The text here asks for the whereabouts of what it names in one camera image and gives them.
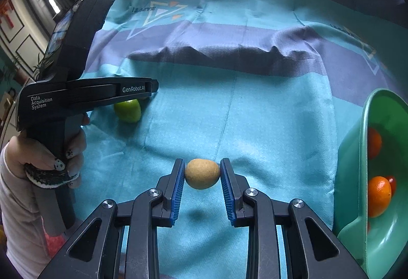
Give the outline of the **grey sleeved forearm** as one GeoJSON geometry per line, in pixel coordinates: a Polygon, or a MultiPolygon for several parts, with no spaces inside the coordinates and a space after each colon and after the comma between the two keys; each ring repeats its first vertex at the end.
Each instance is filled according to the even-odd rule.
{"type": "Polygon", "coordinates": [[[1,219],[6,256],[22,278],[38,278],[50,262],[32,184],[12,170],[8,147],[1,151],[1,219]]]}

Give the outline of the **left hand painted nails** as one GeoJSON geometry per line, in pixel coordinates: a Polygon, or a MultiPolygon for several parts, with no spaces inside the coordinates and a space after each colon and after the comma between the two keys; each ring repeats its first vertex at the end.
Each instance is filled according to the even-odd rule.
{"type": "Polygon", "coordinates": [[[24,165],[32,164],[43,171],[65,170],[69,176],[74,177],[68,186],[78,188],[81,184],[80,170],[84,164],[85,149],[86,136],[82,129],[68,143],[64,155],[66,162],[58,159],[40,142],[28,138],[25,132],[21,132],[11,138],[3,151],[1,178],[9,176],[13,183],[22,182],[27,179],[24,165]]]}

